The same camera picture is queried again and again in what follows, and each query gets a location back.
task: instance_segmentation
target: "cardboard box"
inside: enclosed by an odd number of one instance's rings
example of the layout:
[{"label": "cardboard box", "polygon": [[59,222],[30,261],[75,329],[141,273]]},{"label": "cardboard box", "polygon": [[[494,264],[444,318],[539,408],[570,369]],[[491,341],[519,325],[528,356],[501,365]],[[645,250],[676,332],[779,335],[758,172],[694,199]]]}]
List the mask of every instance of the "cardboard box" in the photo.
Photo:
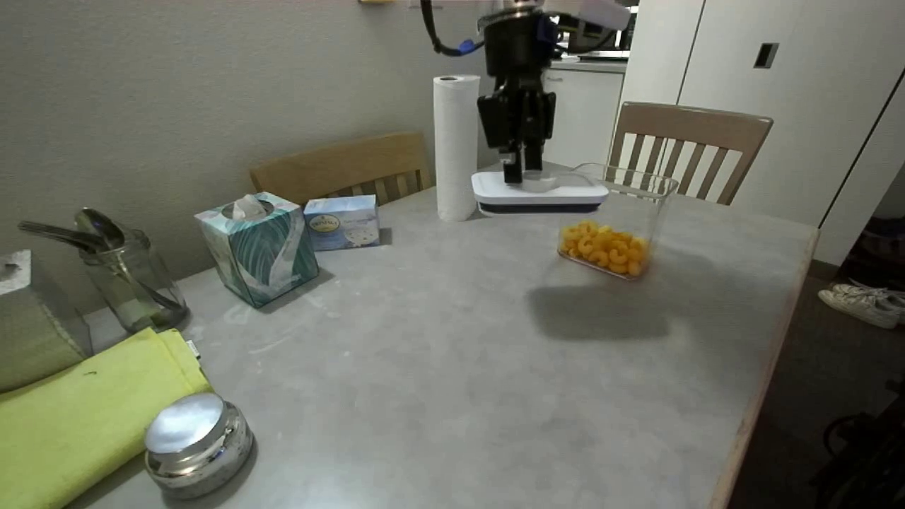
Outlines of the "cardboard box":
[{"label": "cardboard box", "polygon": [[379,243],[375,195],[314,199],[304,225],[314,253]]},{"label": "cardboard box", "polygon": [[197,212],[202,242],[218,264],[223,285],[253,308],[320,277],[304,233],[303,209],[270,192]]}]

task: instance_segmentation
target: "yellow cloth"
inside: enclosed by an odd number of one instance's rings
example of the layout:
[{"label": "yellow cloth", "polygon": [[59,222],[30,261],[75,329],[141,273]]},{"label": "yellow cloth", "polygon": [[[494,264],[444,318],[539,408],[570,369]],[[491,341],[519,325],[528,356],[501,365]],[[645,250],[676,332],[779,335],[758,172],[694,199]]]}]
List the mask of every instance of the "yellow cloth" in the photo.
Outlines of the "yellow cloth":
[{"label": "yellow cloth", "polygon": [[0,393],[0,506],[61,506],[144,451],[146,425],[209,390],[178,332],[141,332],[69,370]]}]

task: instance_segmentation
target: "gray table surface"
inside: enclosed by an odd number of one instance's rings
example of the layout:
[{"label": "gray table surface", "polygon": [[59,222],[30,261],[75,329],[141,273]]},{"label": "gray table surface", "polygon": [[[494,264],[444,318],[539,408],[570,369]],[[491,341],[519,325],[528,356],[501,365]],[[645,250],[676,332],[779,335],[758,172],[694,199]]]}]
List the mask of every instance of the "gray table surface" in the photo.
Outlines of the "gray table surface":
[{"label": "gray table surface", "polygon": [[[382,209],[389,243],[320,256],[330,277],[280,308],[181,280],[184,338],[257,435],[188,506],[723,506],[815,230],[676,199],[625,283],[556,261],[566,222],[441,225],[419,192]],[[82,506],[163,499],[133,464]]]}]

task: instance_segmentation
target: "cabinet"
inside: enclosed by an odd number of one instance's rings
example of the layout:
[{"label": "cabinet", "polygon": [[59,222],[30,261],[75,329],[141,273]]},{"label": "cabinet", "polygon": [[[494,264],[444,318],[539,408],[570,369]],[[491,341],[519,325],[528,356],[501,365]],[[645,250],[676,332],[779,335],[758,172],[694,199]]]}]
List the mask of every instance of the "cabinet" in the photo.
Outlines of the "cabinet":
[{"label": "cabinet", "polygon": [[542,88],[556,95],[554,137],[542,158],[554,164],[605,161],[619,116],[619,72],[546,72]]},{"label": "cabinet", "polygon": [[733,208],[824,226],[873,179],[857,158],[905,69],[902,21],[902,0],[645,0],[622,97],[772,116]]}]

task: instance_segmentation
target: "wooden chair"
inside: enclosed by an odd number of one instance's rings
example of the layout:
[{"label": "wooden chair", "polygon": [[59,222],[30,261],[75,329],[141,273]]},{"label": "wooden chair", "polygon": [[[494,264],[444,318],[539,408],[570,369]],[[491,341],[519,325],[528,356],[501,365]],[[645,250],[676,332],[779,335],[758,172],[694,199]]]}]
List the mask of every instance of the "wooden chair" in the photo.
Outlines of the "wooden chair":
[{"label": "wooden chair", "polygon": [[304,203],[330,195],[375,195],[375,203],[427,188],[421,133],[342,141],[250,170],[253,189]]},{"label": "wooden chair", "polygon": [[733,203],[769,127],[772,120],[762,116],[625,102],[605,179],[622,177],[612,185],[626,185],[636,172],[645,182],[663,177],[677,182],[677,195]]}]

